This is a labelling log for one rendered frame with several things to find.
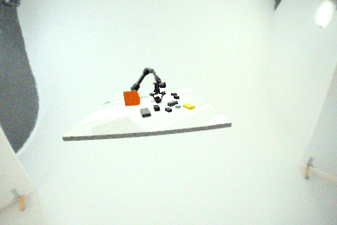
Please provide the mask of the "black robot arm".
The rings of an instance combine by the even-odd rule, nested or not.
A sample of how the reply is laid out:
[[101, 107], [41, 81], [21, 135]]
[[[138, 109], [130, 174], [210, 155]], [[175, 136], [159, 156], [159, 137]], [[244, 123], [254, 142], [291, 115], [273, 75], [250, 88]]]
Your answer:
[[152, 73], [155, 77], [155, 80], [156, 82], [153, 82], [152, 84], [155, 85], [155, 88], [166, 88], [166, 83], [165, 82], [162, 82], [162, 80], [160, 79], [160, 77], [155, 73], [154, 69], [152, 68], [145, 68], [143, 71], [142, 71], [142, 74], [141, 76], [138, 78], [138, 80], [136, 81], [136, 83], [133, 84], [133, 86], [130, 88], [131, 91], [134, 91], [134, 90], [139, 90], [140, 88], [140, 83], [141, 81], [143, 80], [143, 78], [147, 75], [147, 74], [150, 74]]

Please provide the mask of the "yellow flat box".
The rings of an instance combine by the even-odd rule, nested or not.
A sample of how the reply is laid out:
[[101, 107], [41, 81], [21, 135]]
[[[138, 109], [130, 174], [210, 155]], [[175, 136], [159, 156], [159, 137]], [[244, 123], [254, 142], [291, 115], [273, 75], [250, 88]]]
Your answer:
[[189, 109], [189, 110], [195, 109], [195, 105], [190, 104], [190, 103], [184, 103], [184, 104], [182, 105], [182, 107], [183, 107], [183, 108], [186, 108], [186, 109]]

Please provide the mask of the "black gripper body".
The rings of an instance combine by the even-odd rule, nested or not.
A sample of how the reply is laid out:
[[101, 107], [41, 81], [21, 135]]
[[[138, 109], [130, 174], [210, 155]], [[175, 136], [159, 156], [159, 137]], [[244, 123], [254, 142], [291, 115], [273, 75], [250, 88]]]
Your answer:
[[162, 94], [162, 95], [166, 95], [166, 92], [165, 91], [162, 91], [161, 93], [160, 93], [160, 88], [155, 88], [155, 93], [149, 93], [149, 96], [154, 96], [154, 95], [160, 95], [160, 94]]

